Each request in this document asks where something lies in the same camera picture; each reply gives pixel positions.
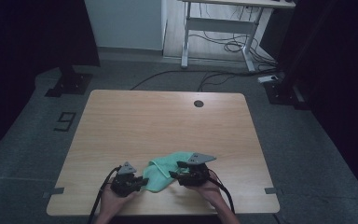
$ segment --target hand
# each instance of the hand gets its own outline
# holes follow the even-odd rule
[[[109,183],[103,189],[103,195],[101,197],[101,207],[100,214],[98,215],[96,224],[98,223],[108,223],[112,217],[114,217],[124,206],[125,203],[129,202],[136,196],[136,192],[129,194],[127,197],[117,196],[111,189],[111,182],[113,178],[110,179]]]
[[[214,172],[209,172],[212,179],[217,181],[217,176]],[[220,193],[220,188],[217,187],[211,181],[207,181],[199,187],[190,187],[185,186],[188,189],[193,189],[198,192],[206,201],[208,201],[213,207],[217,206],[218,203],[225,203],[222,194]]]

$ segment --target wall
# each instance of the wall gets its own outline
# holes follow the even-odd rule
[[[166,0],[85,0],[98,47],[162,50]]]

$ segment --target teal fabric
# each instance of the teal fabric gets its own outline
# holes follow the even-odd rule
[[[194,152],[174,152],[166,157],[158,157],[149,162],[144,169],[144,178],[149,178],[145,189],[152,192],[159,192],[167,188],[173,178],[170,171],[178,172],[178,161],[188,161]]]

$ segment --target wooden table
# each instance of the wooden table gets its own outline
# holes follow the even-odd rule
[[[196,107],[195,101],[203,107]],[[176,151],[213,155],[207,163],[240,213],[280,206],[245,98],[238,93],[93,91],[52,195],[52,216],[88,215],[108,173],[129,161],[142,175],[148,162]],[[175,181],[160,193],[141,191],[121,215],[206,215],[213,208]]]
[[[194,31],[210,31],[220,33],[242,34],[248,35],[246,44],[242,49],[242,55],[245,59],[246,65],[250,72],[255,71],[253,64],[253,57],[250,53],[252,42],[255,38],[258,23],[260,22],[263,9],[265,7],[272,8],[294,8],[296,4],[292,1],[290,3],[285,0],[272,1],[272,0],[179,0],[187,5],[186,12],[186,25],[185,25],[185,41],[182,49],[181,66],[187,68],[188,61],[188,33],[190,30]],[[232,20],[217,20],[211,18],[192,18],[190,17],[191,3],[206,3],[206,4],[219,4],[219,5],[235,5],[247,7],[260,7],[254,21],[232,21]]]

